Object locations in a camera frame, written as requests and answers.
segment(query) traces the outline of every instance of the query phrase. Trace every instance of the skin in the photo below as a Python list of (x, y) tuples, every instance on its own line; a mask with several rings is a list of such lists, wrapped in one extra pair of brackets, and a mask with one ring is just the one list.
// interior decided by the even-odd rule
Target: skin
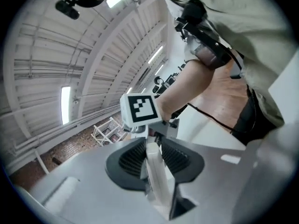
[(162, 118), (168, 121), (172, 113), (201, 94), (211, 83), (213, 74), (200, 61), (189, 61), (177, 80), (156, 99)]

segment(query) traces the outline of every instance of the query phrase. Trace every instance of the light green shirt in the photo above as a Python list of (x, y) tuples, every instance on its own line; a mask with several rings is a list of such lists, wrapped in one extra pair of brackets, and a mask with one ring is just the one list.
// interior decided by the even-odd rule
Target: light green shirt
[[(189, 0), (172, 1), (183, 7)], [(268, 88), (289, 63), (298, 44), (282, 13), (270, 0), (200, 1), (218, 34), (245, 56), (242, 76), (255, 90), (265, 117), (276, 126), (283, 125)]]

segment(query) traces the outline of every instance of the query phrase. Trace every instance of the hand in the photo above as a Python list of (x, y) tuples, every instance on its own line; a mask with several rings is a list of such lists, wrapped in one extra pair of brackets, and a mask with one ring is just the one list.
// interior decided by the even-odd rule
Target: hand
[(164, 103), (159, 97), (156, 99), (156, 103), (158, 105), (158, 109), (162, 119), (164, 121), (169, 121), (171, 119), (172, 113), (167, 111), (168, 109), (165, 107), (165, 105), (163, 105)]

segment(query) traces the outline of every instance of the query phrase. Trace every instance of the brick wall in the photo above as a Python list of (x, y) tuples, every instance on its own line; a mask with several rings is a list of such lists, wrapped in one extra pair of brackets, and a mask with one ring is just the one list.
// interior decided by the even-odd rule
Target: brick wall
[[(115, 121), (122, 125), (120, 112), (114, 114), (112, 117), (115, 119)], [(104, 124), (107, 121), (109, 121), (109, 118), (100, 121), (96, 124), (96, 126)], [(82, 151), (94, 147), (98, 147), (98, 143), (91, 136), (93, 129), (93, 126), (91, 126), (81, 131), (80, 133), (70, 137), (66, 141), (56, 145), (48, 152), (42, 154), (41, 159), (44, 162), (47, 169), (49, 170), (49, 172), (57, 167), (57, 164), (55, 164), (52, 161), (53, 157), (57, 158), (61, 162), (64, 162), (70, 157), (72, 157), (74, 154), (80, 153)], [(29, 191), (30, 188), (44, 175), (45, 172), (41, 168), (37, 159), (35, 159), (34, 161), (26, 164), (19, 170), (15, 171), (12, 175), (10, 175), (10, 179), (13, 184), (21, 186), (25, 190)]]

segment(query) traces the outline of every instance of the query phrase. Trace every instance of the white table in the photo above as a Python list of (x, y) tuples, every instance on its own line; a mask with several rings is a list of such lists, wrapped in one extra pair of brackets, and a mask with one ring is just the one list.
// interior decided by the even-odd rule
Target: white table
[(179, 115), (177, 139), (210, 147), (245, 150), (245, 146), (220, 125), (188, 106)]

